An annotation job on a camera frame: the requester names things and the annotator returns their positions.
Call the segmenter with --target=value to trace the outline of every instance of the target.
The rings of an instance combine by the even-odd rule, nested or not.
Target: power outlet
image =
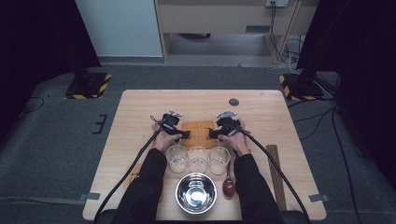
[[[266,7],[273,7],[274,5],[276,7],[287,7],[289,3],[289,0],[267,0],[265,3]]]

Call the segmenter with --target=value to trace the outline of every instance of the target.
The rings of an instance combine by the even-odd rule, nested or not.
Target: gray floor
[[[176,35],[166,64],[104,64],[92,71],[113,77],[103,98],[65,100],[73,79],[65,74],[41,83],[33,96],[44,99],[37,111],[16,122],[0,151],[0,223],[87,223],[83,201],[91,183],[114,119],[120,96],[127,89],[272,89],[280,90],[278,76],[288,73],[287,63],[272,64],[259,35],[212,35],[208,39]],[[333,73],[328,74],[334,80]],[[41,105],[32,99],[26,110]],[[293,120],[324,113],[333,101],[315,101],[290,108]],[[102,134],[95,122],[108,114]],[[311,134],[319,118],[295,123],[301,138]],[[346,153],[363,223],[396,223],[396,193],[375,163],[361,158],[342,119],[334,122]],[[358,223],[351,201],[346,168],[328,114],[317,131],[302,141],[327,217],[315,223]],[[17,197],[21,202],[4,202]],[[50,199],[34,203],[26,199]]]

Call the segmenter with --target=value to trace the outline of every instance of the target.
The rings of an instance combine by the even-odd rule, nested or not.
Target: wooden desk
[[[155,0],[157,20],[167,61],[172,34],[263,34],[274,63],[276,49],[270,40],[273,9],[266,0]],[[274,20],[276,48],[283,52],[289,35],[305,35],[318,0],[289,0],[277,7]],[[254,32],[248,27],[256,27]]]
[[[239,100],[231,106],[229,100]],[[311,203],[308,196],[318,194],[318,189],[306,161],[300,140],[292,123],[289,110],[280,91],[125,91],[114,118],[106,146],[100,160],[91,192],[100,193],[99,200],[87,200],[83,216],[92,220],[100,204],[120,181],[132,164],[139,149],[152,135],[150,116],[160,119],[169,109],[183,114],[183,121],[213,119],[225,110],[236,112],[236,119],[246,123],[246,129],[263,145],[277,145],[280,165],[290,183],[302,199],[311,219],[326,217],[322,202]],[[252,151],[260,171],[272,189],[269,164],[265,154],[251,141]],[[148,150],[139,163],[143,162]],[[163,201],[159,203],[158,220],[241,220],[239,199],[235,194],[227,199],[221,190],[226,174],[211,176],[218,189],[216,204],[203,215],[189,215],[182,211],[175,199],[175,188],[182,174],[166,169],[164,175]],[[127,184],[124,183],[108,202],[106,209],[117,208]],[[300,210],[299,205],[285,185],[288,210]]]

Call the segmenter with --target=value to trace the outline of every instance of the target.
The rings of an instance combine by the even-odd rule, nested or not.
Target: black curtain
[[[74,0],[0,0],[0,141],[38,83],[94,66]]]
[[[394,188],[395,12],[392,0],[320,1],[298,62],[298,68],[314,62],[316,71],[340,75],[340,114],[362,156],[374,159]]]

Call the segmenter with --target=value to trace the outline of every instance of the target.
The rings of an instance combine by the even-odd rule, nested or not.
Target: clear glass
[[[187,150],[182,145],[173,145],[166,150],[169,167],[175,173],[181,173],[187,167]]]
[[[230,152],[225,147],[214,147],[209,152],[209,167],[213,174],[221,175],[230,162]]]
[[[189,152],[189,166],[192,172],[203,173],[206,170],[208,150],[204,147],[192,147]]]

